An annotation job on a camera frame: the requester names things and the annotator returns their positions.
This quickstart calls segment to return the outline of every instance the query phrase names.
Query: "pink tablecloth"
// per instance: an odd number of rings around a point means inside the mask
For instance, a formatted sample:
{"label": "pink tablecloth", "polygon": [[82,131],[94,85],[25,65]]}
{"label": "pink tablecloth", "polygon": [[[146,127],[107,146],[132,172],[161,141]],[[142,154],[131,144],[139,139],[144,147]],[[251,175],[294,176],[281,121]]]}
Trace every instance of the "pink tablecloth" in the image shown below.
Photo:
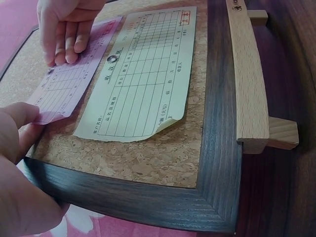
{"label": "pink tablecloth", "polygon": [[[37,0],[0,0],[0,70],[37,24],[36,4]],[[37,236],[195,237],[196,234],[135,224],[71,205],[59,226]]]}

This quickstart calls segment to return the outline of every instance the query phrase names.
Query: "cork surface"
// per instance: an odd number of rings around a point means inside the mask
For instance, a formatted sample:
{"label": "cork surface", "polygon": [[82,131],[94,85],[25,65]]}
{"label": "cork surface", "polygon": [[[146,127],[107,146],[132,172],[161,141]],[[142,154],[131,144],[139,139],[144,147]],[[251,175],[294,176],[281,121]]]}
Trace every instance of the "cork surface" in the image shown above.
{"label": "cork surface", "polygon": [[[106,4],[96,21],[132,12],[197,6],[192,75],[184,118],[148,140],[133,143],[80,139],[73,132],[80,121],[93,86],[112,48],[112,39],[91,85],[72,116],[46,126],[29,156],[83,172],[151,184],[195,187],[201,145],[207,51],[206,0],[119,0]],[[42,80],[47,67],[42,60],[39,32],[25,43],[0,82],[0,106],[26,101]]]}

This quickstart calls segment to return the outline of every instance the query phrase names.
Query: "form paper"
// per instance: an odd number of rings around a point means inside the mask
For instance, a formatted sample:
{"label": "form paper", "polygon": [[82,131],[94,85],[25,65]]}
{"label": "form paper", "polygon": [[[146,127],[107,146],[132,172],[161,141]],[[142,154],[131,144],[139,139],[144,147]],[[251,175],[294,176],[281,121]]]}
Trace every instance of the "form paper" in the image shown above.
{"label": "form paper", "polygon": [[196,7],[127,16],[74,135],[133,142],[180,120],[190,83]]}
{"label": "form paper", "polygon": [[93,25],[87,49],[74,64],[48,70],[27,101],[39,107],[34,124],[48,124],[69,117],[89,85],[122,17]]}

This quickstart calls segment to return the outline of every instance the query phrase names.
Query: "wooden support bracket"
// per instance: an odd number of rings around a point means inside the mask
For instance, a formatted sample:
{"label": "wooden support bracket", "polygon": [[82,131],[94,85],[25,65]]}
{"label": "wooden support bracket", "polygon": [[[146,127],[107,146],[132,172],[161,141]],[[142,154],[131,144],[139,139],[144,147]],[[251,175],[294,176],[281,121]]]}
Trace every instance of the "wooden support bracket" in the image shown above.
{"label": "wooden support bracket", "polygon": [[268,14],[265,10],[248,10],[252,26],[265,26],[268,21]]}
{"label": "wooden support bracket", "polygon": [[266,146],[293,149],[297,124],[268,113],[268,103],[253,26],[265,26],[264,10],[247,10],[244,0],[226,0],[236,83],[237,141],[244,154],[260,154]]}

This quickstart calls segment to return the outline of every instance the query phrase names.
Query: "metal pin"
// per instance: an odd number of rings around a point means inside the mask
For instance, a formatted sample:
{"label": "metal pin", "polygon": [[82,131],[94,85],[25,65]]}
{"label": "metal pin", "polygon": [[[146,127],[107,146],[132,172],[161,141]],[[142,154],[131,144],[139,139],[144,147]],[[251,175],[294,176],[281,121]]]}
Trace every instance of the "metal pin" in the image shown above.
{"label": "metal pin", "polygon": [[108,57],[107,61],[110,63],[114,63],[118,60],[118,57],[116,55],[111,55]]}
{"label": "metal pin", "polygon": [[48,69],[47,74],[52,74],[52,72],[54,71],[53,68]]}

